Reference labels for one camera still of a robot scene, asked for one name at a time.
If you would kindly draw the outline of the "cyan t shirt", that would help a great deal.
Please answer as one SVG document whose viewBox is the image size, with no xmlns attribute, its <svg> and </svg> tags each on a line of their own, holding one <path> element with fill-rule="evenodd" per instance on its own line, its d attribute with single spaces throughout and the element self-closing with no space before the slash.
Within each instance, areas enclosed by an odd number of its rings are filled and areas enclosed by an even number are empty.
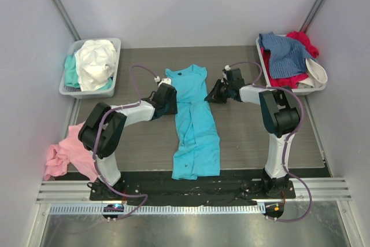
<svg viewBox="0 0 370 247">
<path fill-rule="evenodd" d="M 208 102 L 205 67 L 165 70 L 177 91 L 175 127 L 179 146 L 173 155 L 172 179 L 196 180 L 220 175 L 220 137 Z"/>
</svg>

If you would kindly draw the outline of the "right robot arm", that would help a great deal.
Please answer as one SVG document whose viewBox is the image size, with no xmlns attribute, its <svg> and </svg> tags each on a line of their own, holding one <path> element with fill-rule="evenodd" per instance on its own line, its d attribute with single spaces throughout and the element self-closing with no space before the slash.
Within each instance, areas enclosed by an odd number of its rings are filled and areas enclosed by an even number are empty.
<svg viewBox="0 0 370 247">
<path fill-rule="evenodd" d="M 216 81 L 205 97 L 205 101 L 217 104 L 228 99 L 260 106 L 262 122 L 269 134 L 261 191 L 269 197 L 280 196 L 288 188 L 288 158 L 295 133 L 302 124 L 302 103 L 290 89 L 245 84 L 238 68 L 223 70 L 223 78 Z"/>
</svg>

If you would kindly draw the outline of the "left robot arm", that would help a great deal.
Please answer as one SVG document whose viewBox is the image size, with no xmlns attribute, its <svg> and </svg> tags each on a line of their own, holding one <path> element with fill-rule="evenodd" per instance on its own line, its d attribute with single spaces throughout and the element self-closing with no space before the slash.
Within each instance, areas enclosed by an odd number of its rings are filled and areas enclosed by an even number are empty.
<svg viewBox="0 0 370 247">
<path fill-rule="evenodd" d="M 134 104 L 96 104 L 78 133 L 78 140 L 91 152 L 98 173 L 96 181 L 88 183 L 91 200 L 117 200 L 125 196 L 124 181 L 114 153 L 123 129 L 177 114 L 176 95 L 177 91 L 172 85 L 160 83 L 157 91 Z"/>
</svg>

